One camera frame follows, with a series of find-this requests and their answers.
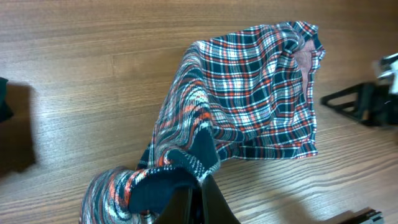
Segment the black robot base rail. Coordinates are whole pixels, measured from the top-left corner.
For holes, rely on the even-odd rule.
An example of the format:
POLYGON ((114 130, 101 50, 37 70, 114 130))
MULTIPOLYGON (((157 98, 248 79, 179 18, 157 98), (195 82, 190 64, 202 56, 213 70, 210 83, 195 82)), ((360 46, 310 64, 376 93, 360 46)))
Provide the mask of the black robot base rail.
POLYGON ((382 212, 371 209, 340 224, 385 224, 385 221, 382 212))

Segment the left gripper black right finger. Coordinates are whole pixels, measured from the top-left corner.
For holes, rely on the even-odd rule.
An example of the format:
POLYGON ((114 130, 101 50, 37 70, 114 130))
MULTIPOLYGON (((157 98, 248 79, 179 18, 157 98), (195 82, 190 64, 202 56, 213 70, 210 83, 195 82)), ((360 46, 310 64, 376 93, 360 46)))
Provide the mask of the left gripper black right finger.
POLYGON ((201 197, 205 224, 240 224, 212 175, 203 181, 201 197))

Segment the plaid shirt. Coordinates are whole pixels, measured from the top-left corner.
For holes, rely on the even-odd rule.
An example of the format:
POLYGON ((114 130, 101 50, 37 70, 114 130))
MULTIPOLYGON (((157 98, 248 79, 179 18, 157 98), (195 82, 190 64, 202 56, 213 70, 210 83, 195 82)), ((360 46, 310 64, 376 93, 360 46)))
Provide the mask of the plaid shirt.
POLYGON ((134 170, 97 175, 80 223, 154 223, 179 188, 201 187, 228 159, 315 156, 314 76, 325 49, 304 21, 194 42, 134 170))

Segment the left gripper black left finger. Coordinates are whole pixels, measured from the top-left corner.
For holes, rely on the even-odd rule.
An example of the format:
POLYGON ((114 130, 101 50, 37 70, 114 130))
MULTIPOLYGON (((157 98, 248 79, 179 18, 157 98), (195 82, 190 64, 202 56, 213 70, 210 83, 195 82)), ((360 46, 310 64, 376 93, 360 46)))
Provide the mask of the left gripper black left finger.
POLYGON ((155 224, 189 224, 193 189, 185 187, 174 191, 166 208, 155 224))

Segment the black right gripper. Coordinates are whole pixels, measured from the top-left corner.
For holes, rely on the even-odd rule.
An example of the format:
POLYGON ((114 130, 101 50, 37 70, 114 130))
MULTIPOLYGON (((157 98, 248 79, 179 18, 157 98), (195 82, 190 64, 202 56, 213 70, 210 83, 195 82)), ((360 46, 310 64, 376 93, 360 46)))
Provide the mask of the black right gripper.
MULTIPOLYGON (((397 126, 397 53, 373 61, 376 77, 370 99, 371 120, 397 126)), ((320 104, 355 122, 367 121, 367 83, 360 83, 320 98, 320 104)))

